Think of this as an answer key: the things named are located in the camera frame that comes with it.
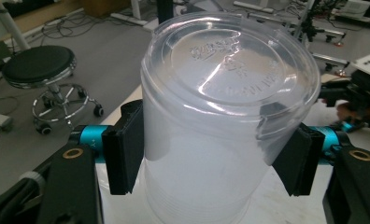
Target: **stool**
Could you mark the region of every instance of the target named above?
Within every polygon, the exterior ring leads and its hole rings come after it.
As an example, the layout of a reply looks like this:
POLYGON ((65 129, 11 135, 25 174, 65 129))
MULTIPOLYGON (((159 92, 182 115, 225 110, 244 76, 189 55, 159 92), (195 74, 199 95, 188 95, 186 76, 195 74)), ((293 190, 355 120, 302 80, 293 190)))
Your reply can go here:
POLYGON ((75 66, 76 58, 72 50, 60 46, 41 46, 19 53, 2 69, 4 79, 13 87, 48 87, 33 103, 34 125, 38 132, 50 133, 49 123, 60 120, 74 129, 70 119, 89 102, 95 104, 94 115, 103 116, 103 107, 81 86, 57 84, 57 81, 72 75, 75 66))

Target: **gray floor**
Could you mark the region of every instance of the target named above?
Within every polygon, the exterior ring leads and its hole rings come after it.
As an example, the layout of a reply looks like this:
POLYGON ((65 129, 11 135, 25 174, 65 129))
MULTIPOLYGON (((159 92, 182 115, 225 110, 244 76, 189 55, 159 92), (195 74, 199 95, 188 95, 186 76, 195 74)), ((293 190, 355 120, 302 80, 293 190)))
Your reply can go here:
MULTIPOLYGON (((228 4, 226 9, 233 10, 237 7, 228 4)), ((368 26, 341 22, 335 24, 359 31, 348 31, 345 45, 341 48, 326 43, 325 35, 317 35, 311 43, 311 51, 349 61, 370 53, 368 26)), ((330 23, 323 21, 319 22, 319 26, 335 29, 330 23)), ((106 21, 94 25, 89 32, 78 37, 43 40, 44 45, 62 45, 75 52, 78 58, 75 75, 64 82, 74 82, 85 87, 106 111, 102 118, 96 118, 91 106, 74 119, 76 124, 98 124, 140 84, 140 62, 150 37, 150 33, 142 27, 106 21)), ((33 45, 39 45, 40 42, 41 39, 38 39, 33 45)), ((325 64, 318 64, 323 72, 325 64)), ((35 131, 31 104, 40 92, 41 90, 15 89, 4 80, 0 81, 0 98, 5 98, 0 101, 0 113, 13 110, 9 115, 15 120, 10 132, 0 130, 0 193, 12 186, 21 174, 34 169, 67 141, 70 130, 64 124, 53 124, 53 131, 49 135, 41 135, 35 131)))

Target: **plastic cup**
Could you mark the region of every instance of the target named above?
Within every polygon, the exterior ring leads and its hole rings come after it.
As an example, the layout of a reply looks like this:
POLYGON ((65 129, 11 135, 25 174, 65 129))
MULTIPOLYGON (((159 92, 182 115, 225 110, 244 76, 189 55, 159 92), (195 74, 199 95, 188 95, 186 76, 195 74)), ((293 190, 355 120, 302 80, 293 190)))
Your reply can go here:
POLYGON ((320 74, 285 31, 203 12, 162 23, 142 61, 145 184, 162 223, 236 223, 316 101, 320 74))

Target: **robotic arm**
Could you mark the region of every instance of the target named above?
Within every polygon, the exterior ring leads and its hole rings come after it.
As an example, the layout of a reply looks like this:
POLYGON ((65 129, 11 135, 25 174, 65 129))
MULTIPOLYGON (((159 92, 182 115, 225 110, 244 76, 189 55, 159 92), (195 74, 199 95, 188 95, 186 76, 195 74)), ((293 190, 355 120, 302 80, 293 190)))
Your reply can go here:
POLYGON ((327 106, 335 106, 337 100, 349 102, 349 110, 356 112, 356 118, 339 123, 336 128, 349 133, 362 127, 370 127, 370 57, 358 60, 353 65, 358 68, 350 80, 332 81, 321 85, 319 98, 325 99, 327 106))
MULTIPOLYGON (((105 160, 111 194, 123 195, 132 192, 144 153, 142 101, 121 113, 114 126, 78 126, 67 145, 0 195, 0 223, 104 223, 95 163, 105 160)), ((323 200, 328 223, 370 223, 370 152, 346 133, 302 124, 273 167, 289 195, 300 196, 310 193, 322 162, 334 167, 323 200)))

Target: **robot arm in background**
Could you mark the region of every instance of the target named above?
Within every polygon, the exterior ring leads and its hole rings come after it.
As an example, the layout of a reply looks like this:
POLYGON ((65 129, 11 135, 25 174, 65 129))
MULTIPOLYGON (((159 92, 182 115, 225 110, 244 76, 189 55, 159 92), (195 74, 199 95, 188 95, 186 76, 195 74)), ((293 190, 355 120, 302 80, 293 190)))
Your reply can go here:
POLYGON ((337 100, 349 102, 349 110, 356 112, 356 117, 348 118, 336 125, 336 129, 353 132, 362 127, 370 127, 370 75, 357 70, 351 74, 351 80, 331 81, 321 85, 319 98, 325 99, 327 106, 335 106, 337 100))

